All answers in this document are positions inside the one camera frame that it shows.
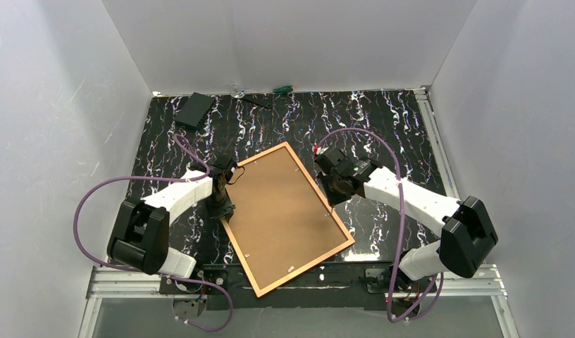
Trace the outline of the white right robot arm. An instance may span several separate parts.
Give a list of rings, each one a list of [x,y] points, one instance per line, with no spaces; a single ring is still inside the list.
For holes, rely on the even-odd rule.
[[[493,223],[482,200],[465,200],[437,194],[396,174],[370,158],[353,160],[336,148],[314,154],[317,174],[331,206],[354,195],[402,206],[405,215],[427,227],[438,241],[405,251],[397,260],[396,281],[409,284],[449,271],[471,278],[498,242]]]

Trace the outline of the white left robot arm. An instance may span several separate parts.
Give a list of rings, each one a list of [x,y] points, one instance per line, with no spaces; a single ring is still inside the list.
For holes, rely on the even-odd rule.
[[[109,258],[148,275],[189,278],[197,260],[169,245],[173,221],[200,201],[210,218],[230,220],[235,205],[226,186],[240,166],[221,157],[209,167],[193,165],[160,192],[143,199],[126,199],[120,206],[107,246]]]

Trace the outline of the orange wooden picture frame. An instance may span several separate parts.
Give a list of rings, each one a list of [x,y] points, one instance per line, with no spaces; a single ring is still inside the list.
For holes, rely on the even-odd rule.
[[[235,212],[223,226],[256,297],[355,243],[287,142],[240,166],[244,173],[228,187]]]

